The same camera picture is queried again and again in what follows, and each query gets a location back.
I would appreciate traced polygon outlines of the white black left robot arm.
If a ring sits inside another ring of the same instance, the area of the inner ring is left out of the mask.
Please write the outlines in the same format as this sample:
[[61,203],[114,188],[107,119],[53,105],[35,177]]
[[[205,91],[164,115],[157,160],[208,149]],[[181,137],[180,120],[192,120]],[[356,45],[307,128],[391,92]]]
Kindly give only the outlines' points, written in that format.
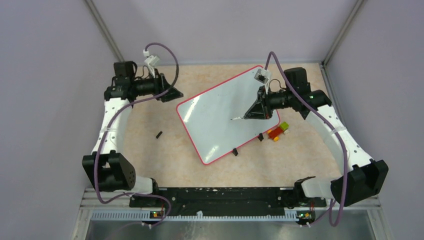
[[97,142],[91,154],[82,158],[92,186],[100,192],[140,193],[141,200],[149,207],[160,202],[156,182],[149,177],[137,176],[134,166],[123,154],[124,135],[128,118],[137,97],[152,95],[166,103],[183,97],[183,93],[168,83],[164,74],[156,68],[148,77],[136,76],[133,61],[116,62],[115,75],[104,96],[104,116]]

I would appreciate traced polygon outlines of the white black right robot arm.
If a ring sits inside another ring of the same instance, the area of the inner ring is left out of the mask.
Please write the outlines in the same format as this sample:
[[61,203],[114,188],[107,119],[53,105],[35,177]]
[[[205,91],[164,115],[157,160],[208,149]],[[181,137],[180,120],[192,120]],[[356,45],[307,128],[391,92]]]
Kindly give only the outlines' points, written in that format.
[[286,87],[271,91],[271,73],[260,68],[254,79],[262,83],[256,100],[247,110],[244,120],[269,120],[278,109],[291,108],[300,113],[321,137],[337,162],[341,177],[314,176],[299,179],[294,184],[293,200],[307,206],[313,198],[333,199],[344,207],[351,206],[380,193],[389,167],[384,160],[374,160],[355,141],[322,90],[311,90],[303,67],[285,70]]

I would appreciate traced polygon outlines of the pink framed whiteboard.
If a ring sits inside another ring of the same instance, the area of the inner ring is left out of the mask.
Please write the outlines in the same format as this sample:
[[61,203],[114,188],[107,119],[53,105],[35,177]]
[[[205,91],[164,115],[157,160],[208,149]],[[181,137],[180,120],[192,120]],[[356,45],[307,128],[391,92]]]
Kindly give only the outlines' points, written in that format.
[[241,118],[262,86],[254,79],[260,69],[262,66],[256,65],[177,105],[177,115],[204,165],[232,153],[280,124],[276,110],[268,120]]

